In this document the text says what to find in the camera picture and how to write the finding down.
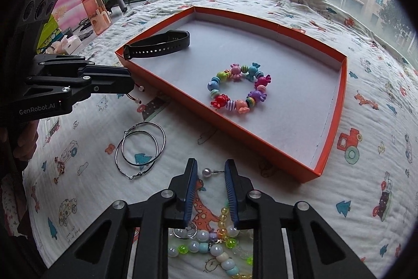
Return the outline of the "person's left hand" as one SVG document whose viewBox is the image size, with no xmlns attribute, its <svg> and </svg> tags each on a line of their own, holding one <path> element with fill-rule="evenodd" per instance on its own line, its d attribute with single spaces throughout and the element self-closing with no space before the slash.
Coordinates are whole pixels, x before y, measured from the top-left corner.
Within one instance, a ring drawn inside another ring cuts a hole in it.
<svg viewBox="0 0 418 279">
<path fill-rule="evenodd" d="M 30 121 L 17 132 L 1 125 L 1 147 L 6 150 L 6 155 L 19 161 L 31 160 L 37 149 L 38 124 L 38 120 Z"/>
</svg>

